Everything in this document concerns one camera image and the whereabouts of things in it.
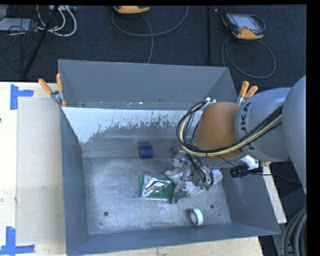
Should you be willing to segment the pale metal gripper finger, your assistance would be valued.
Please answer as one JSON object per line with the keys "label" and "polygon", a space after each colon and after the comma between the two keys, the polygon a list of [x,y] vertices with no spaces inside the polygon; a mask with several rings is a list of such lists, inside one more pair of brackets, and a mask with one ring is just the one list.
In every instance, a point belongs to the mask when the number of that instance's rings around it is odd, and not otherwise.
{"label": "pale metal gripper finger", "polygon": [[178,151],[172,158],[172,167],[175,169],[181,169],[188,164],[185,151]]}
{"label": "pale metal gripper finger", "polygon": [[175,185],[173,191],[172,203],[177,204],[180,199],[187,198],[189,196],[188,184],[186,181],[180,181]]}

